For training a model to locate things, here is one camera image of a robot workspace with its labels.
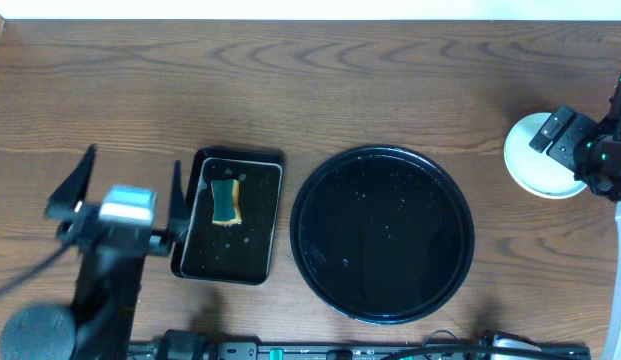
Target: black round tray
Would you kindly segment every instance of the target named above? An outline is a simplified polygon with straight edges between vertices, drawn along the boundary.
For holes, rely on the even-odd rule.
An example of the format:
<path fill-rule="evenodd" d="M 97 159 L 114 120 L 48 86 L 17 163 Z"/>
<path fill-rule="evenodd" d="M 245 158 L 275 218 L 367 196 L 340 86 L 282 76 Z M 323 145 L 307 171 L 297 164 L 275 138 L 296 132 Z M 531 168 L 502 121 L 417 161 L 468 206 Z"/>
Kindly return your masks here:
<path fill-rule="evenodd" d="M 335 310 L 377 324 L 423 318 L 465 279 L 468 205 L 428 158 L 395 147 L 339 154 L 310 175 L 292 210 L 299 271 Z"/>

